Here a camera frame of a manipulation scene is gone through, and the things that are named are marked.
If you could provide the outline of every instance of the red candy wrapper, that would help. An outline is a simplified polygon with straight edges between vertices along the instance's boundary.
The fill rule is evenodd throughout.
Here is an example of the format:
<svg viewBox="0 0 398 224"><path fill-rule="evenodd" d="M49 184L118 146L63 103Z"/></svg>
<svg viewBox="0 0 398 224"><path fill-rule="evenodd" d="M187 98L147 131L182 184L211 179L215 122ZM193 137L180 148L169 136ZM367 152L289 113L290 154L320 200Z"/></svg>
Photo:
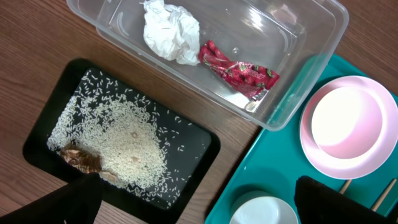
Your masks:
<svg viewBox="0 0 398 224"><path fill-rule="evenodd" d="M258 100L256 96L271 89L279 79L279 75L268 68L248 62L230 61L212 40L200 49L198 57L201 63L210 66L232 88L254 100Z"/></svg>

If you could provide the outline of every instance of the food wrapper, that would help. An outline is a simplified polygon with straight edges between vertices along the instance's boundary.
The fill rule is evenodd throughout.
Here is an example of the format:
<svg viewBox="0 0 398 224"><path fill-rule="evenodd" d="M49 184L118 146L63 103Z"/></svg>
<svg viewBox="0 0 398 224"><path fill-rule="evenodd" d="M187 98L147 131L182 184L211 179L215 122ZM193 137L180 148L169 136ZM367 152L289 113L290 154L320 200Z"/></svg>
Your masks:
<svg viewBox="0 0 398 224"><path fill-rule="evenodd" d="M212 40L200 49L198 57L201 63L210 66L232 88L254 100L259 100L257 96L271 89L279 79L279 75L268 68L230 61Z"/></svg>

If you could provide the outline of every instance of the clear plastic container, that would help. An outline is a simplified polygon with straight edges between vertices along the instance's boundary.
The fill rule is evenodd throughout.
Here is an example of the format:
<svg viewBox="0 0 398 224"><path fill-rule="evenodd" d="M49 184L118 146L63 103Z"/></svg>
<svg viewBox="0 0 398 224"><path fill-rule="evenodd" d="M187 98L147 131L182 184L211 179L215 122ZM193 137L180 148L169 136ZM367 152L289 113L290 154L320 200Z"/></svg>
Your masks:
<svg viewBox="0 0 398 224"><path fill-rule="evenodd" d="M96 26L105 39L271 131L283 128L296 112L348 24L347 10L335 0L165 0L166 4L183 6L199 21L201 45L211 39L231 60L262 65L280 75L261 101L252 101L206 65L180 65L153 53L143 38L142 1L67 3L74 13Z"/></svg>

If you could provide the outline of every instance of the wood grain surface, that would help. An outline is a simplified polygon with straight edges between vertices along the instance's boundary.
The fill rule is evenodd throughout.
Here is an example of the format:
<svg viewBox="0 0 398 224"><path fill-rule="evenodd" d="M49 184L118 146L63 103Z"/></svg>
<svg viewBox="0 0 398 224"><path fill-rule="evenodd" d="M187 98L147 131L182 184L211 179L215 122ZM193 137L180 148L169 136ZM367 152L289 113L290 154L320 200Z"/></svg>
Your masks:
<svg viewBox="0 0 398 224"><path fill-rule="evenodd" d="M350 22L336 53L398 94L398 1L341 3ZM103 40L65 0L2 0L0 19L0 216L65 185L26 163L22 146L65 65L83 57L220 137L221 152L178 221L203 223L260 127ZM96 223L142 222L103 202Z"/></svg>

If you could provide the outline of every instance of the wooden stick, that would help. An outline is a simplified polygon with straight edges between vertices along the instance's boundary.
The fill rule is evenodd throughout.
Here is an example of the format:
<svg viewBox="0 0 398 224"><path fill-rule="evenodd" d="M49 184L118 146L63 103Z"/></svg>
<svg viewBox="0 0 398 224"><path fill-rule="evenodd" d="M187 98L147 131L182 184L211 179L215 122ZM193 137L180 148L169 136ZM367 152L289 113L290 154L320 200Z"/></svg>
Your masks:
<svg viewBox="0 0 398 224"><path fill-rule="evenodd" d="M391 188L394 186L394 184L396 182L397 182L397 179L395 179L395 178L390 182L390 184L386 187L386 189L383 191L383 193L379 196L377 201L372 206L372 208L371 208L372 211L375 212L379 208L379 206L381 205L383 200L386 198L387 194L390 192Z"/></svg>
<svg viewBox="0 0 398 224"><path fill-rule="evenodd" d="M348 188L348 186L350 185L351 181L353 180L346 180L346 182L344 182L344 185L341 187L340 189L340 194L344 194Z"/></svg>

